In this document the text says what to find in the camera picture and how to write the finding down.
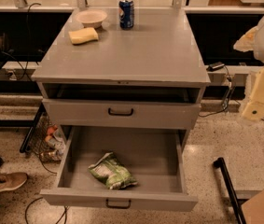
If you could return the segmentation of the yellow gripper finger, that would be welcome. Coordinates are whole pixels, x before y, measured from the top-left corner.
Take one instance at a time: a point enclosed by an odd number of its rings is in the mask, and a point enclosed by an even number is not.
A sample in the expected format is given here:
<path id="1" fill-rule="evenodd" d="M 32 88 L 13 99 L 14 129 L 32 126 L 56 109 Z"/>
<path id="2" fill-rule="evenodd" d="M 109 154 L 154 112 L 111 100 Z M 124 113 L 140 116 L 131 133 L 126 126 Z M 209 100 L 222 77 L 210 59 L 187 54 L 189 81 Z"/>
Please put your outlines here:
<path id="1" fill-rule="evenodd" d="M 257 27 L 252 27 L 235 42 L 233 48 L 241 52 L 255 51 L 257 49 L 255 43 L 256 33 Z"/>
<path id="2" fill-rule="evenodd" d="M 251 72 L 245 84 L 245 97 L 240 108 L 243 122 L 257 122 L 264 118 L 264 66 Z"/>

